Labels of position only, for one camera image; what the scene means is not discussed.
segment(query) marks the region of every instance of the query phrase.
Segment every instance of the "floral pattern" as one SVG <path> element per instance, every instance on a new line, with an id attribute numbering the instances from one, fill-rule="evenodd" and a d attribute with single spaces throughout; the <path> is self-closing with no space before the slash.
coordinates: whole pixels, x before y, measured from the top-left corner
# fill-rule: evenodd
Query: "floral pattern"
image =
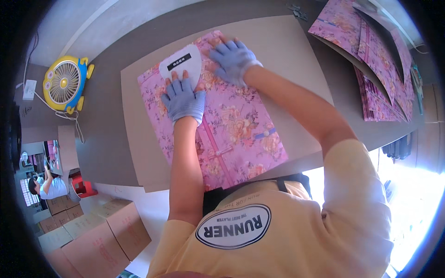
<path id="1" fill-rule="evenodd" d="M 389 96 L 389 101 L 394 109 L 401 107 L 406 119 L 411 121 L 413 114 L 414 90 L 411 84 L 411 76 L 408 74 L 404 77 L 406 86 L 400 79 L 394 61 L 387 50 L 385 44 L 374 31 L 374 29 L 366 23 L 361 22 L 361 36 L 358 55 L 360 58 L 376 73 L 382 82 Z M 406 59 L 402 62 L 402 66 L 406 65 Z"/>
<path id="2" fill-rule="evenodd" d="M 389 102 L 390 110 L 401 112 L 404 121 L 411 121 L 414 100 L 414 90 L 409 74 L 411 55 L 398 31 L 392 30 L 391 35 L 403 66 L 404 80 L 402 81 L 386 46 L 366 21 L 360 18 L 352 6 L 353 2 L 354 0 L 329 0 L 308 32 L 334 43 L 359 61 L 364 61 L 376 74 L 388 95 L 385 96 L 380 91 L 368 90 L 370 96 L 366 99 L 369 107 L 376 112 L 372 113 L 374 116 L 371 116 L 368 105 L 363 102 L 364 109 L 366 106 L 367 110 L 364 114 L 367 114 L 369 119 L 382 118 L 379 116 L 380 111 L 388 109 Z M 396 120 L 393 117 L 384 119 Z"/>
<path id="3" fill-rule="evenodd" d="M 249 179 L 255 178 L 256 176 L 266 172 L 266 169 L 262 164 L 253 165 L 252 163 L 249 162 L 247 166 L 249 167 L 249 171 L 247 173 L 247 177 Z"/>
<path id="4" fill-rule="evenodd" d="M 329 0 L 309 33 L 332 42 L 358 60 L 361 18 L 352 7 L 352 0 Z"/>
<path id="5" fill-rule="evenodd" d="M 393 108 L 374 84 L 356 67 L 365 121 L 405 121 L 400 108 Z"/>
<path id="6" fill-rule="evenodd" d="M 220 31 L 213 31 L 193 44 L 200 51 L 210 49 L 208 40 L 220 35 Z M 278 133 L 262 135 L 274 126 L 258 92 L 221 80 L 212 73 L 218 65 L 205 55 L 201 60 L 198 84 L 203 85 L 207 97 L 195 147 L 205 191 L 237 185 L 285 162 L 287 154 Z M 160 99 L 165 93 L 165 80 L 159 73 L 159 64 L 143 73 L 138 83 L 159 145 L 171 164 L 173 126 Z"/>

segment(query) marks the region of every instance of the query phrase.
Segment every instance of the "brown cardboard box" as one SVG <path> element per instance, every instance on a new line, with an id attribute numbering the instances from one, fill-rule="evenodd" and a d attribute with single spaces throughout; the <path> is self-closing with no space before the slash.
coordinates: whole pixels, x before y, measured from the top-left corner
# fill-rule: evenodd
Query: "brown cardboard box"
<path id="1" fill-rule="evenodd" d="M 64 208 L 65 210 L 67 210 L 67 209 L 71 209 L 72 207 L 77 206 L 77 205 L 79 204 L 79 202 L 73 202 L 73 201 L 68 197 L 68 195 L 64 195 L 64 196 L 62 196 L 61 199 L 62 199 L 62 203 L 63 203 L 63 205 L 64 205 L 64 207 L 65 207 L 65 208 Z"/>
<path id="2" fill-rule="evenodd" d="M 115 278 L 130 263 L 106 220 L 82 215 L 64 225 L 74 240 L 62 252 L 84 278 Z"/>
<path id="3" fill-rule="evenodd" d="M 46 259 L 61 277 L 82 278 L 61 249 L 63 245 L 72 240 L 73 238 L 64 227 L 57 228 L 39 237 L 39 242 Z"/>
<path id="4" fill-rule="evenodd" d="M 32 217 L 34 219 L 34 223 L 37 224 L 40 221 L 43 221 L 43 220 L 47 219 L 48 217 L 51 217 L 51 212 L 48 209 L 41 210 L 41 211 L 35 213 Z"/>
<path id="5" fill-rule="evenodd" d="M 70 220 L 74 220 L 77 217 L 83 215 L 83 210 L 81 208 L 81 205 L 74 206 L 71 209 L 66 210 L 66 212 L 68 213 L 68 217 Z"/>
<path id="6" fill-rule="evenodd" d="M 45 234 L 49 233 L 52 230 L 55 230 L 57 228 L 57 225 L 51 216 L 48 217 L 47 219 L 40 221 L 39 223 L 40 223 L 40 226 L 42 227 L 42 230 Z"/>
<path id="7" fill-rule="evenodd" d="M 71 219 L 68 217 L 68 213 L 66 210 L 59 212 L 58 214 L 53 215 L 53 219 L 56 222 L 56 226 L 62 227 L 65 223 L 70 221 Z"/>
<path id="8" fill-rule="evenodd" d="M 77 271 L 76 268 L 69 262 L 61 248 L 57 248 L 53 252 L 44 255 L 60 277 L 83 278 L 79 271 Z"/>
<path id="9" fill-rule="evenodd" d="M 134 202 L 114 199 L 93 210 L 104 217 L 130 261 L 151 242 Z"/>
<path id="10" fill-rule="evenodd" d="M 61 197 L 57 197 L 51 200 L 46 200 L 46 203 L 48 204 L 49 211 L 51 211 L 51 215 L 55 215 L 65 210 L 65 206 L 63 205 Z"/>

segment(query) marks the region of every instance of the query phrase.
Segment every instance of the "white shirt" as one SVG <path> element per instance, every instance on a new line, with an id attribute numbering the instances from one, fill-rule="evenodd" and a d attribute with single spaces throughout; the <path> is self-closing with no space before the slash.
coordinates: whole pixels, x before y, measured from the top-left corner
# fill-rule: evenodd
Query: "white shirt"
<path id="1" fill-rule="evenodd" d="M 65 183 L 59 177 L 54 178 L 49 186 L 48 194 L 43 191 L 43 186 L 40 187 L 40 199 L 51 200 L 63 195 L 67 195 L 68 190 Z"/>

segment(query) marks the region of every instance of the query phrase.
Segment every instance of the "yellow t-shirt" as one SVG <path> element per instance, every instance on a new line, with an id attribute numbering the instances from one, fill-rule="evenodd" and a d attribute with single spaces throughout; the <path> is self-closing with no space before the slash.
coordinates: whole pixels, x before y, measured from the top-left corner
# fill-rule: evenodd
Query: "yellow t-shirt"
<path id="1" fill-rule="evenodd" d="M 324 160 L 323 209 L 297 182 L 242 188 L 198 227 L 169 220 L 147 277 L 183 270 L 215 277 L 382 277 L 391 212 L 365 146 L 345 140 Z"/>

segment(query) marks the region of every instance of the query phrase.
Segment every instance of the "fan grille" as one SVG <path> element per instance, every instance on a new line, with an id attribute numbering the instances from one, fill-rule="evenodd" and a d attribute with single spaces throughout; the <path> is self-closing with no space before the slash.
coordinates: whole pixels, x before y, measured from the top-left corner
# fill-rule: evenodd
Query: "fan grille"
<path id="1" fill-rule="evenodd" d="M 51 80 L 49 97 L 56 104 L 70 102 L 77 93 L 80 85 L 80 71 L 71 61 L 63 61 L 54 69 L 54 78 Z"/>

